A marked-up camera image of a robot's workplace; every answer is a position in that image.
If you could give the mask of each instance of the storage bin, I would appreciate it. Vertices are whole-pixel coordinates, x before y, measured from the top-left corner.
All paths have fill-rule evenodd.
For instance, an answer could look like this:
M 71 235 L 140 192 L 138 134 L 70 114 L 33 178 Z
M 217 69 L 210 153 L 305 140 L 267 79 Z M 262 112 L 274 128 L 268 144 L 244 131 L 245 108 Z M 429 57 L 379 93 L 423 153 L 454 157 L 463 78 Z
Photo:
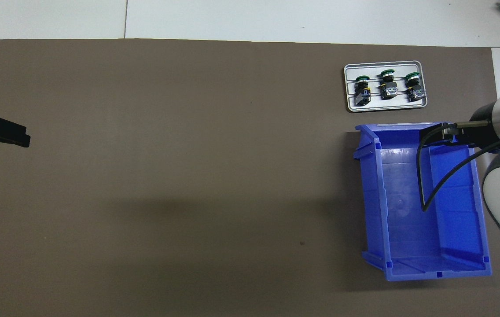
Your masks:
M 367 263 L 389 281 L 491 275 L 477 165 L 471 161 L 440 189 L 428 211 L 419 202 L 419 131 L 436 123 L 360 125 Z M 428 197 L 451 168 L 473 154 L 468 146 L 424 148 Z

